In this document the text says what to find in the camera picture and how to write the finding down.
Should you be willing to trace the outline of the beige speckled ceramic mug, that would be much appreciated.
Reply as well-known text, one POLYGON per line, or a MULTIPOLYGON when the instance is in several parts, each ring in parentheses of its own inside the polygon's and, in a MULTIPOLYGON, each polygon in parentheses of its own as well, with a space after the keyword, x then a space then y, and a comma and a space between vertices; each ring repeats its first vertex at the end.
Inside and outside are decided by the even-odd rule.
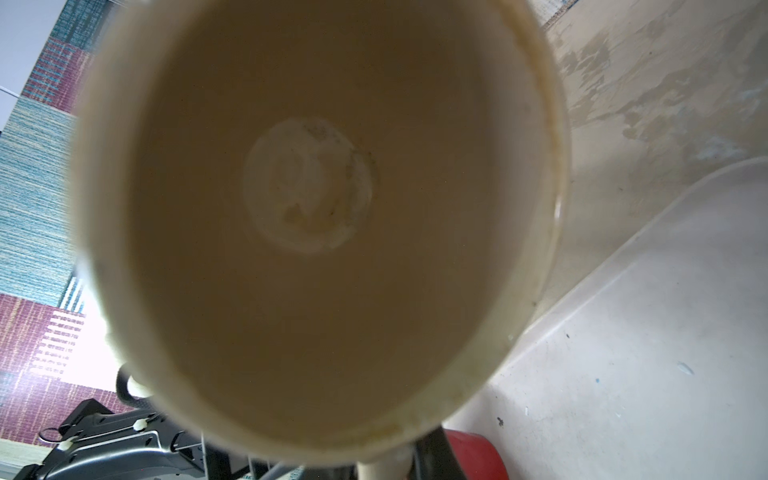
POLYGON ((239 453, 412 477, 553 265, 570 134, 525 1, 135 1, 76 115, 116 348, 239 453))

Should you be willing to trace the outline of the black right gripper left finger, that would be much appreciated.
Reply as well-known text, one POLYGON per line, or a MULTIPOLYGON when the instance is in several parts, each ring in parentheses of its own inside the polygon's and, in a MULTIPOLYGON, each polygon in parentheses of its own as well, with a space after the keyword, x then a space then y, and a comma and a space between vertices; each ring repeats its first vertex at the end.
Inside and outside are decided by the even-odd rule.
POLYGON ((353 465, 337 467, 305 467, 299 480, 356 480, 356 467, 353 465))

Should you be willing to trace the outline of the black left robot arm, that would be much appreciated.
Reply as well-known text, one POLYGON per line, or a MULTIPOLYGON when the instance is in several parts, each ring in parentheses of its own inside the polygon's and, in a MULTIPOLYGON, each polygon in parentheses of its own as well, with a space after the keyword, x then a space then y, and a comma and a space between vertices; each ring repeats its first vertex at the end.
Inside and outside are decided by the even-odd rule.
POLYGON ((22 467, 17 479, 244 479, 268 468, 230 455, 190 433, 129 391, 121 367, 118 399, 131 410, 114 413, 94 398, 81 402, 52 430, 54 448, 39 463, 22 467))

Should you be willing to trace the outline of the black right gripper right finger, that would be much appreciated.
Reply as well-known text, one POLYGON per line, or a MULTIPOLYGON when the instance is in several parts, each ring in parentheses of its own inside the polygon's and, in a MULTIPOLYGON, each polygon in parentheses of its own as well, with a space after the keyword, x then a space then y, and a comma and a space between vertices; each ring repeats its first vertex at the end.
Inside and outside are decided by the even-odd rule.
POLYGON ((467 480, 442 426, 414 444, 411 480, 467 480))

